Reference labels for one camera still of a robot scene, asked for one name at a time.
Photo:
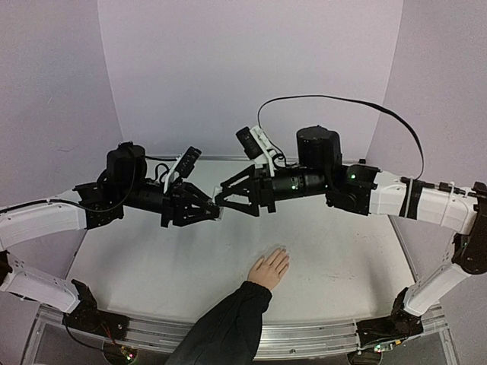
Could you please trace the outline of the person's bare hand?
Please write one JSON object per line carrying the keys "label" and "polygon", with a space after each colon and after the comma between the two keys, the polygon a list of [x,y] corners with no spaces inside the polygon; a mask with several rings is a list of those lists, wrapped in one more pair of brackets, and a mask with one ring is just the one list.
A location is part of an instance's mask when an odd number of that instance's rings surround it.
{"label": "person's bare hand", "polygon": [[260,257],[250,269],[247,281],[273,291],[281,282],[290,265],[286,249],[277,248],[268,257]]}

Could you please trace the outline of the clear nail polish bottle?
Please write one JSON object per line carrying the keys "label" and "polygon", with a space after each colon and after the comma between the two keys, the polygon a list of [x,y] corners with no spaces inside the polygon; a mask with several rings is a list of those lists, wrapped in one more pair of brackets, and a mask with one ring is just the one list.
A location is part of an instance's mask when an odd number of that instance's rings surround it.
{"label": "clear nail polish bottle", "polygon": [[212,220],[213,221],[221,221],[221,219],[223,217],[223,213],[224,213],[224,208],[219,207],[218,210],[215,211],[214,214],[212,215]]}

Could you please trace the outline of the white nail polish cap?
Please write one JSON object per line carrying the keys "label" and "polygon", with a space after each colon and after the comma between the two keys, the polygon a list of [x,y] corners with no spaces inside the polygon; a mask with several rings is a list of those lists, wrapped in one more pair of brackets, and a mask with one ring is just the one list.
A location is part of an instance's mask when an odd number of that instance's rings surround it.
{"label": "white nail polish cap", "polygon": [[215,204],[218,204],[218,195],[222,192],[222,187],[216,186],[213,189],[212,200]]}

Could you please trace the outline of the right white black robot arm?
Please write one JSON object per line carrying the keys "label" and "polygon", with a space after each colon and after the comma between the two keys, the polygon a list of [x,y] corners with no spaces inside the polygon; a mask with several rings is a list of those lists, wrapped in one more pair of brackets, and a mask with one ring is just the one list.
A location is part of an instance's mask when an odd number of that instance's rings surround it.
{"label": "right white black robot arm", "polygon": [[403,289],[391,314],[356,325],[360,349],[379,352],[420,335],[422,316],[445,294],[486,271],[486,186],[457,187],[400,177],[364,164],[342,162],[338,133],[322,126],[296,134],[298,164],[275,166],[276,149],[258,126],[241,129],[237,138],[252,166],[223,182],[215,202],[248,215],[275,211],[278,201],[324,195],[326,204],[349,213],[404,217],[454,232],[454,250],[428,277]]}

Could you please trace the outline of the black sleeved forearm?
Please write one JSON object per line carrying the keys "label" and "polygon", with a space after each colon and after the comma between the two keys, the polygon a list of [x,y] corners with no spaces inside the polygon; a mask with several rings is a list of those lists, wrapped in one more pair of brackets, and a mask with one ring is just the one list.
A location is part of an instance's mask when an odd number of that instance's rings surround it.
{"label": "black sleeved forearm", "polygon": [[243,282],[195,323],[166,363],[251,364],[271,299],[269,290]]}

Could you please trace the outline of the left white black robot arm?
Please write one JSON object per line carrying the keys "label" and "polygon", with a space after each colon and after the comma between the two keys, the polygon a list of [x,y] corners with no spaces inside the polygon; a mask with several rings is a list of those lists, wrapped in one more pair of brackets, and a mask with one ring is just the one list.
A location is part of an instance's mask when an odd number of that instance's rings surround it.
{"label": "left white black robot arm", "polygon": [[1,290],[42,303],[63,314],[70,329],[123,340],[127,316],[99,309],[89,286],[67,281],[12,255],[9,249],[29,240],[66,231],[88,231],[124,217],[126,207],[161,216],[161,226],[185,227],[215,221],[221,209],[187,182],[201,152],[190,147],[164,173],[147,176],[145,149],[123,142],[107,154],[106,169],[96,182],[78,185],[51,198],[1,209]]}

